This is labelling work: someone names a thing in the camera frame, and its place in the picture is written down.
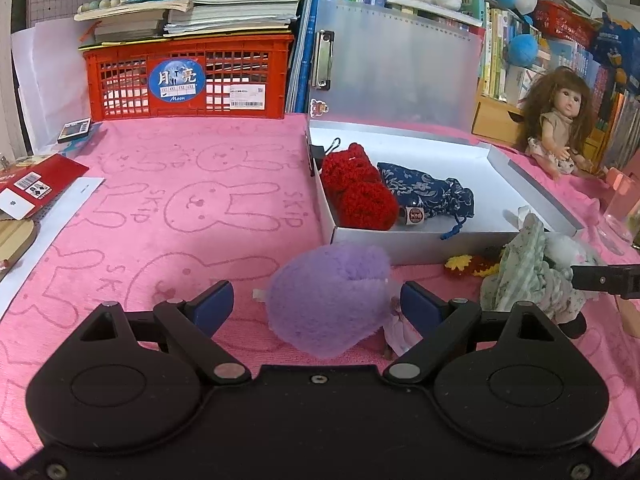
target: white cardboard tray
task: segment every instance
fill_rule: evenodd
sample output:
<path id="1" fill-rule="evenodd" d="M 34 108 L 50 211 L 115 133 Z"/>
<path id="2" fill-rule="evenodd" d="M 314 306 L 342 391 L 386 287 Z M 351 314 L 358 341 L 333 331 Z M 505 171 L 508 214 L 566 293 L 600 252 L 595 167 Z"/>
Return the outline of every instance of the white cardboard tray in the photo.
<path id="1" fill-rule="evenodd" d="M 434 178 L 458 179 L 473 191 L 475 216 L 448 240 L 440 240 L 440 235 L 455 225 L 449 216 L 428 219 L 418 226 L 396 224 L 389 231 L 339 227 L 315 168 L 324 243 L 377 245 L 386 250 L 393 265 L 440 264 L 451 256 L 477 254 L 508 243 L 518 233 L 518 209 L 522 206 L 529 206 L 550 231 L 573 236 L 583 228 L 555 197 L 490 144 L 471 145 L 465 139 L 364 124 L 309 123 L 310 144 L 326 149 L 336 138 L 340 139 L 338 150 L 345 150 L 352 142 L 362 145 L 374 165 L 391 162 Z"/>

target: blue ball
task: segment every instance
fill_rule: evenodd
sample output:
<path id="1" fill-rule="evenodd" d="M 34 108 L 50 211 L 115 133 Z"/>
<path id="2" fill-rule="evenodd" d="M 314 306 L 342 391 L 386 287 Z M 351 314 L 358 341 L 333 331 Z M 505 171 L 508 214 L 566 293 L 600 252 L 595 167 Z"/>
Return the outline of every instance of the blue ball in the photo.
<path id="1" fill-rule="evenodd" d="M 538 56 L 538 42 L 530 34 L 521 34 L 510 41 L 508 54 L 512 65 L 530 66 Z"/>

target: doll's shirt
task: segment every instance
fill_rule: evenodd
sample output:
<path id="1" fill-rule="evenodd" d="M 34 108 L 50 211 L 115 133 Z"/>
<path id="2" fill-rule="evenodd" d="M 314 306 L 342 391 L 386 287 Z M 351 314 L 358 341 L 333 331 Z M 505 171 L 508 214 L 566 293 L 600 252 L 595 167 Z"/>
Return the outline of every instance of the doll's shirt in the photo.
<path id="1" fill-rule="evenodd" d="M 571 133 L 572 119 L 565 117 L 555 108 L 546 114 L 540 115 L 540 126 L 544 123 L 544 119 L 551 123 L 554 129 L 554 142 L 558 146 L 566 146 L 569 142 L 569 134 Z"/>

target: blue floral pouch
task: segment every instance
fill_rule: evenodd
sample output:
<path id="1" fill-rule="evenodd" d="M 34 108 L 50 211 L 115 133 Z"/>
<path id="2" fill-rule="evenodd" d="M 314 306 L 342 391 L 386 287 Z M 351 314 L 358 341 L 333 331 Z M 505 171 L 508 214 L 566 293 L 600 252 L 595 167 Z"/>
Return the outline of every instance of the blue floral pouch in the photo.
<path id="1" fill-rule="evenodd" d="M 440 237 L 442 240 L 459 233 L 466 219 L 474 216 L 474 194 L 455 178 L 438 180 L 428 173 L 388 162 L 379 162 L 378 171 L 400 207 L 419 207 L 423 209 L 425 218 L 438 215 L 455 218 L 455 227 L 444 233 Z"/>

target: paper sheet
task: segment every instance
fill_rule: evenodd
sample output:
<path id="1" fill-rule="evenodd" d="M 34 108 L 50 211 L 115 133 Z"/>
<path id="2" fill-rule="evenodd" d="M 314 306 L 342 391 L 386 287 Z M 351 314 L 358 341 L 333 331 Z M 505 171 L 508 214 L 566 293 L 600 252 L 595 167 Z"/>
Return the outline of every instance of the paper sheet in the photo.
<path id="1" fill-rule="evenodd" d="M 85 176 L 76 179 L 41 216 L 40 229 L 33 245 L 0 281 L 0 319 L 53 240 L 103 181 L 103 178 Z"/>
<path id="2" fill-rule="evenodd" d="M 63 18 L 12 34 L 20 102 L 35 154 L 55 142 L 65 123 L 91 115 L 86 65 L 78 51 L 89 25 Z"/>

